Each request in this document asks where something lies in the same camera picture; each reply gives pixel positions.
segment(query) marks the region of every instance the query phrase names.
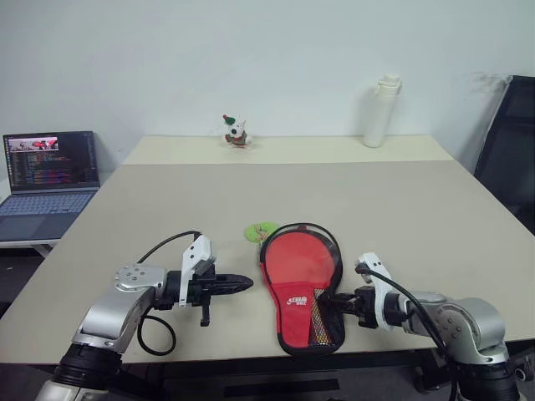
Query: ping pong paddle case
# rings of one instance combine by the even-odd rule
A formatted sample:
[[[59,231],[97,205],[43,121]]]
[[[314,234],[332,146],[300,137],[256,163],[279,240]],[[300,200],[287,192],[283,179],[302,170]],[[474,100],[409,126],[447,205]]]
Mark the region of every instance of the ping pong paddle case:
[[[345,339],[343,315],[318,300],[334,295],[342,278],[334,237],[312,223],[280,227],[262,244],[260,268],[277,308],[283,350],[296,356],[336,351]]]

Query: black cable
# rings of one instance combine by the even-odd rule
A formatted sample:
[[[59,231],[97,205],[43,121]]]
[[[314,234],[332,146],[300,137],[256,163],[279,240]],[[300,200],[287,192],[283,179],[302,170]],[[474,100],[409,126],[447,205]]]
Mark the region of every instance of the black cable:
[[[408,290],[404,289],[400,284],[397,282],[389,279],[388,277],[383,276],[382,274],[375,272],[373,270],[370,270],[367,266],[366,267],[360,267],[361,265],[366,266],[365,263],[359,264],[355,271],[359,274],[367,274],[369,276],[374,276],[379,278],[382,282],[386,282],[387,284],[390,284],[393,288],[401,292],[403,295],[405,295],[409,300],[415,304],[416,307],[416,313],[418,314],[418,317],[420,318],[422,324],[425,327],[425,330],[429,333],[429,336],[435,343],[435,345],[442,351],[444,358],[446,359],[446,363],[451,369],[451,392],[449,401],[456,401],[457,398],[457,380],[455,378],[455,370],[454,370],[454,364],[453,361],[450,358],[450,355],[447,352],[446,345],[444,344],[444,341],[441,338],[441,335],[439,334],[438,328],[436,328],[435,323],[431,319],[431,316],[429,316],[429,313],[424,309],[420,301],[418,301],[414,295],[412,295]]]
[[[139,259],[137,262],[138,263],[143,263],[147,257],[152,255],[154,252],[158,251],[166,243],[171,242],[171,241],[175,240],[176,238],[180,238],[182,236],[189,236],[189,235],[193,235],[193,241],[194,241],[201,235],[201,233],[199,231],[190,230],[190,231],[181,232],[180,234],[176,234],[175,236],[170,236],[166,240],[164,240],[164,241],[160,242],[158,245],[154,246],[150,251],[148,251],[146,254],[144,254],[141,257],[141,259]]]
[[[189,235],[193,235],[193,241],[194,241],[201,235],[201,233],[199,231],[189,230],[189,231],[181,232],[180,234],[176,234],[175,236],[170,236],[169,238],[167,238],[164,241],[160,242],[159,244],[155,245],[150,251],[148,251],[146,254],[144,254],[141,257],[141,259],[139,259],[137,262],[138,263],[143,263],[147,259],[147,257],[152,255],[154,252],[158,251],[160,248],[162,248],[168,242],[171,242],[171,241],[173,241],[173,240],[175,240],[177,238],[181,238],[183,236],[189,236]],[[176,333],[175,333],[175,330],[173,330],[173,327],[171,327],[171,325],[168,322],[166,322],[164,319],[161,319],[161,318],[156,317],[156,316],[148,316],[147,313],[149,313],[149,310],[151,308],[152,307],[148,307],[147,310],[145,311],[145,313],[143,313],[143,315],[141,316],[140,323],[137,326],[137,341],[140,344],[141,348],[143,348],[144,351],[148,352],[151,355],[156,355],[158,357],[163,357],[165,355],[168,355],[168,354],[172,353],[173,350],[175,349],[175,347],[176,347]],[[169,331],[169,334],[171,335],[172,344],[171,344],[171,347],[168,350],[166,350],[166,351],[156,351],[155,349],[152,349],[147,344],[145,344],[145,341],[143,341],[143,323],[145,322],[146,319],[154,320],[154,321],[162,324]]]
[[[140,324],[137,327],[137,341],[140,344],[140,346],[143,348],[143,350],[148,352],[151,355],[156,355],[157,357],[163,357],[165,355],[169,355],[170,353],[173,352],[173,350],[176,347],[175,330],[173,330],[173,327],[171,327],[171,325],[168,322],[166,322],[164,319],[161,319],[156,316],[147,316],[147,313],[149,312],[150,309],[152,309],[152,307],[148,307],[145,313],[143,313],[143,316],[141,316]],[[169,347],[169,349],[167,349],[166,351],[156,351],[155,349],[152,349],[147,344],[145,344],[145,341],[143,341],[143,323],[145,322],[146,319],[154,320],[162,324],[169,331],[169,334],[171,335],[171,346]]]

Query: laptop touchpad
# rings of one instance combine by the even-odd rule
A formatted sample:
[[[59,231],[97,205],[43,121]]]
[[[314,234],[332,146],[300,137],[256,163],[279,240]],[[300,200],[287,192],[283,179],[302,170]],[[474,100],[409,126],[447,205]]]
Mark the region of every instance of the laptop touchpad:
[[[7,217],[0,222],[0,241],[27,240],[41,226],[47,216]]]

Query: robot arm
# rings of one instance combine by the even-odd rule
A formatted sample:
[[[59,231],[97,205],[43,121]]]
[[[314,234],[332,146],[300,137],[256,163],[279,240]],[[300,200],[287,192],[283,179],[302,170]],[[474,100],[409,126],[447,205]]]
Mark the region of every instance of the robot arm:
[[[405,294],[373,274],[390,279],[385,265],[373,253],[364,254],[356,271],[373,286],[354,294],[336,294],[339,310],[357,316],[361,327],[402,327],[409,334],[431,337],[418,306]],[[452,300],[435,292],[410,294],[431,318],[442,341],[451,375],[458,382],[459,400],[518,401],[514,373],[504,342],[505,325],[495,307],[479,298]]]
[[[207,326],[212,295],[233,294],[252,285],[244,276],[217,275],[215,260],[210,240],[199,236],[184,251],[181,271],[168,272],[145,263],[121,268],[108,291],[88,310],[53,379],[44,384],[36,400],[102,399],[151,308],[167,310],[175,303],[201,306],[201,325]]]

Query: laptop keyboard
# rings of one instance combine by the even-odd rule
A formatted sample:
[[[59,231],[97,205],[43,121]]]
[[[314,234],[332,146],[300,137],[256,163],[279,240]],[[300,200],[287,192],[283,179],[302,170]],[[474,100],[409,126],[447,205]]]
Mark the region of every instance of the laptop keyboard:
[[[0,216],[80,213],[92,195],[12,196],[0,206]]]

